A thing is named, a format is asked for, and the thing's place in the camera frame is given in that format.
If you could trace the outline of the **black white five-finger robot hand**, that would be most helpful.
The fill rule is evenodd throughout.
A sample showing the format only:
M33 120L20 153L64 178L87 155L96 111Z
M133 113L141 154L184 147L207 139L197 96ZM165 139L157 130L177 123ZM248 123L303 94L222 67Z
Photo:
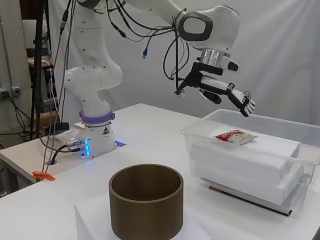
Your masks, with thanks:
M214 75L222 76L225 71L238 72L239 65L224 51L203 49L175 93L181 94L186 87L197 88L203 97L215 104L220 104L221 97L226 96L244 117L249 117L256 106L251 94L237 90L232 82L226 83L214 78Z

